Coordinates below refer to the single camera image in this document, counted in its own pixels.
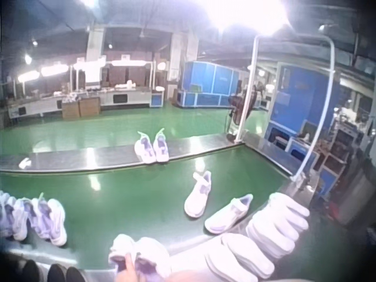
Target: green conveyor belt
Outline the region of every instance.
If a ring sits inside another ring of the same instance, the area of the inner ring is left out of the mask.
[[[0,130],[0,155],[128,145],[139,138],[137,131],[154,139],[163,127],[167,139],[223,133],[228,113],[226,109],[179,109],[166,104],[162,109],[108,110],[72,121],[61,117],[21,120]],[[266,124],[267,113],[254,111],[246,128],[260,133]]]
[[[194,186],[193,172],[212,172],[212,191],[204,215],[190,220],[183,205]],[[107,268],[113,239],[153,237],[170,249],[205,239],[204,221],[232,198],[254,195],[251,211],[285,180],[271,163],[246,147],[183,159],[166,165],[97,174],[2,174],[1,189],[15,197],[56,198],[66,210],[65,249],[48,243],[48,253],[73,258],[86,269]],[[25,242],[35,251],[46,243],[32,235]]]

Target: white shoe sole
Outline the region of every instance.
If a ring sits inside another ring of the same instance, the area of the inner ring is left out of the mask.
[[[52,239],[51,243],[61,247],[66,243],[67,235],[64,227],[65,221],[65,211],[63,206],[55,199],[50,199],[48,201],[48,206],[51,208],[50,218],[53,222],[53,225],[56,223],[60,226],[60,236],[58,238]]]
[[[227,233],[222,236],[221,241],[254,274],[263,279],[267,279],[273,274],[274,264],[252,239],[241,234]]]
[[[213,246],[206,255],[206,263],[211,271],[231,282],[258,282],[251,272],[248,272],[237,262],[234,254],[222,245]]]

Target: metal pipe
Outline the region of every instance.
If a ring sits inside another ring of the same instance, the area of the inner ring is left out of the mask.
[[[244,124],[245,124],[246,118],[247,118],[249,103],[251,101],[251,93],[252,93],[252,88],[253,88],[253,84],[254,84],[254,74],[256,72],[257,54],[259,52],[259,42],[260,42],[260,35],[257,35],[254,38],[254,42],[253,42],[252,62],[251,62],[251,70],[250,70],[250,74],[249,74],[249,80],[248,80],[247,94],[246,94],[246,99],[244,101],[243,112],[241,113],[238,132],[237,132],[236,138],[235,138],[236,143],[241,142],[241,135],[243,133]]]
[[[149,76],[149,88],[152,88],[152,77],[153,77],[153,63],[150,63],[150,76]]]
[[[305,165],[308,162],[308,159],[310,158],[310,156],[312,154],[313,148],[317,143],[318,137],[319,137],[321,130],[323,128],[323,125],[324,125],[325,117],[326,117],[327,112],[328,112],[328,107],[329,107],[329,102],[330,102],[330,97],[331,97],[331,90],[332,90],[332,87],[333,87],[334,72],[335,72],[334,71],[334,64],[335,64],[334,42],[333,42],[333,40],[331,40],[327,36],[323,36],[322,39],[326,40],[330,44],[330,70],[329,70],[329,81],[328,81],[327,95],[325,97],[323,112],[321,114],[320,121],[318,122],[318,126],[317,126],[317,129],[316,129],[315,135],[313,137],[311,146],[308,149],[308,152],[307,152],[303,162],[301,163],[297,173],[294,176],[291,177],[291,180],[294,181],[294,182],[297,180],[298,176],[303,171]]]
[[[73,92],[73,66],[70,67],[69,71],[69,91]]]
[[[153,65],[154,65],[154,72],[153,72],[153,90],[154,90],[155,89],[155,73],[156,73],[156,69],[157,69],[157,62],[154,61]]]
[[[76,70],[76,91],[78,91],[78,87],[79,87],[79,72],[80,70],[77,69]]]
[[[13,80],[13,95],[14,99],[17,99],[16,80]]]

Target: pillar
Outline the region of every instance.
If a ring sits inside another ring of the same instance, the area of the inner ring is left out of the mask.
[[[89,32],[86,61],[98,61],[102,56],[103,43],[105,41],[105,29],[92,27]],[[90,67],[85,70],[85,89],[99,89],[101,79],[101,67]]]
[[[170,66],[167,75],[167,98],[172,99],[184,71],[185,62],[197,60],[199,39],[193,33],[173,33],[171,36]]]

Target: fluorescent light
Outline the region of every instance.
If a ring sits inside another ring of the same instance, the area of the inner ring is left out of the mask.
[[[137,61],[137,60],[118,60],[112,61],[113,66],[145,66],[145,61]]]
[[[30,80],[35,80],[39,78],[39,75],[41,75],[39,72],[37,72],[36,70],[32,70],[31,72],[26,72],[26,73],[21,74],[18,77],[18,81],[27,82]]]
[[[288,23],[280,0],[196,0],[220,31],[240,24],[263,35],[272,35]]]
[[[26,54],[25,55],[25,63],[27,65],[30,65],[32,61],[33,61],[33,59],[28,54]]]
[[[53,66],[45,66],[41,68],[41,73],[43,76],[52,76],[58,75],[60,73],[67,72],[69,69],[68,65],[53,65]]]
[[[86,7],[93,8],[95,6],[96,0],[81,0]]]
[[[158,70],[165,70],[166,69],[166,63],[165,62],[162,62],[162,63],[159,63],[158,65],[157,65],[157,69]]]

